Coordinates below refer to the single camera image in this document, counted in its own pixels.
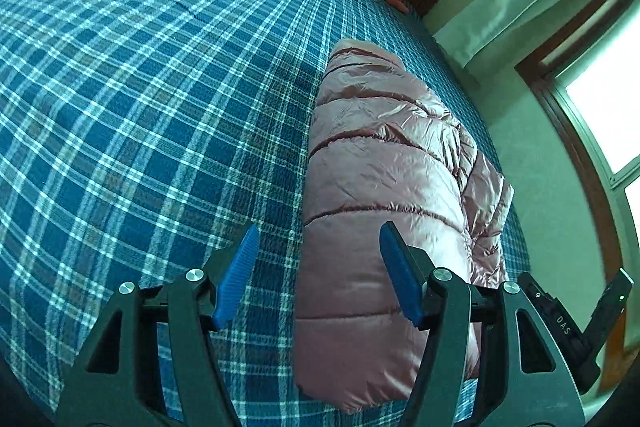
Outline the pink quilted down jacket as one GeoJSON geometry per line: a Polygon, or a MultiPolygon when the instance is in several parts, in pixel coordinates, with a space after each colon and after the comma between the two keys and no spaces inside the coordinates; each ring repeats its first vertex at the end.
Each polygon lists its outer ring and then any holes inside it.
{"type": "Polygon", "coordinates": [[[427,335],[400,311],[382,225],[434,265],[495,288],[508,277],[501,235],[513,187],[426,83],[370,42],[331,51],[308,150],[296,386],[346,413],[405,400],[427,335]]]}

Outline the blue plaid bed sheet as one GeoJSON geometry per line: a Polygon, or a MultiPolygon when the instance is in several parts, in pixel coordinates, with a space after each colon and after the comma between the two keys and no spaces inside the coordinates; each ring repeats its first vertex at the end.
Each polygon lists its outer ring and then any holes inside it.
{"type": "Polygon", "coordinates": [[[393,426],[303,397],[291,362],[305,148],[329,54],[399,55],[495,156],[414,11],[384,0],[1,0],[1,352],[40,410],[120,284],[260,251],[213,343],[245,426],[393,426]]]}

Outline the side window wooden frame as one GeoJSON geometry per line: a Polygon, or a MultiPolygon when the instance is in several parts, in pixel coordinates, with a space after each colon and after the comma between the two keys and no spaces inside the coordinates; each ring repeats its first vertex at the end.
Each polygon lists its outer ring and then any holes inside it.
{"type": "Polygon", "coordinates": [[[585,191],[604,279],[639,277],[639,0],[588,0],[515,66],[585,191]]]}

